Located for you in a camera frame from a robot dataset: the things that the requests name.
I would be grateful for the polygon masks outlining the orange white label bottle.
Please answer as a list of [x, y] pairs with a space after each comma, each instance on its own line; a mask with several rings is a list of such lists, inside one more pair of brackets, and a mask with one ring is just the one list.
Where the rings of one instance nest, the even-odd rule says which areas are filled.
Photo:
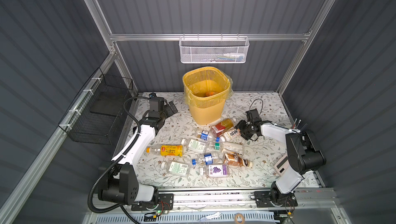
[[224, 143], [230, 142], [232, 139], [238, 137], [240, 135], [240, 129], [230, 129], [224, 133], [222, 133], [219, 137], [216, 138], [216, 142]]

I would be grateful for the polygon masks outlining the brown coffee label bottle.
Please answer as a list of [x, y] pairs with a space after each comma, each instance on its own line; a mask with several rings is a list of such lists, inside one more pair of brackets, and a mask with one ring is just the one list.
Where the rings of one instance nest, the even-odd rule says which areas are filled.
[[234, 167], [253, 167], [253, 163], [251, 161], [249, 161], [248, 159], [243, 159], [235, 153], [225, 153], [223, 157], [223, 163]]

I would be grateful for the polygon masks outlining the yellow label juice bottle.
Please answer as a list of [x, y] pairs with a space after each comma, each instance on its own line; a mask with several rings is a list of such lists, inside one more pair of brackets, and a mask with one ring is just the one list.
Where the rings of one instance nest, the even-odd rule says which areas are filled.
[[182, 157], [184, 153], [184, 148], [182, 145], [158, 145], [147, 147], [146, 152], [148, 154], [153, 154], [156, 156], [176, 156]]

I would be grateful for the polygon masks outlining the orange label clear bottle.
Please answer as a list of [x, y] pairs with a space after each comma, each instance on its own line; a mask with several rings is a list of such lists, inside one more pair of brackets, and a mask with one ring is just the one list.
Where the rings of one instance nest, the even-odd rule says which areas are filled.
[[211, 96], [214, 96], [214, 95], [216, 95], [216, 94], [218, 94], [218, 92], [209, 91], [209, 92], [206, 92], [206, 93], [205, 93], [205, 96], [206, 96], [206, 97], [211, 97]]

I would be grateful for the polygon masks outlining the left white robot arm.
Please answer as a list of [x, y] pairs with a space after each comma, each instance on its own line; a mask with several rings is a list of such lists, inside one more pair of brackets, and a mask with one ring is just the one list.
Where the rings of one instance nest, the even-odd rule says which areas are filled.
[[149, 143], [164, 126], [166, 119], [177, 113], [177, 108], [173, 102], [167, 102], [155, 93], [150, 93], [148, 97], [132, 97], [128, 101], [135, 99], [149, 101], [148, 113], [137, 122], [134, 135], [112, 159], [114, 165], [99, 181], [98, 198], [123, 205], [140, 202], [155, 205], [158, 190], [154, 186], [139, 183], [135, 169]]

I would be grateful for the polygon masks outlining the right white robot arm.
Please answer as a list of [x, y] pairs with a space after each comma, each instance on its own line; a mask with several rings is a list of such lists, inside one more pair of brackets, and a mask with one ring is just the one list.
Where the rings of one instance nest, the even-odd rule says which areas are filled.
[[326, 164], [326, 158], [316, 145], [317, 138], [311, 130], [299, 130], [280, 126], [271, 121], [263, 121], [257, 109], [246, 112], [247, 120], [235, 126], [246, 140], [252, 136], [264, 136], [286, 146], [289, 166], [284, 173], [271, 184], [270, 193], [265, 199], [273, 206], [295, 206], [290, 200], [296, 187], [305, 179], [304, 175], [316, 171]]

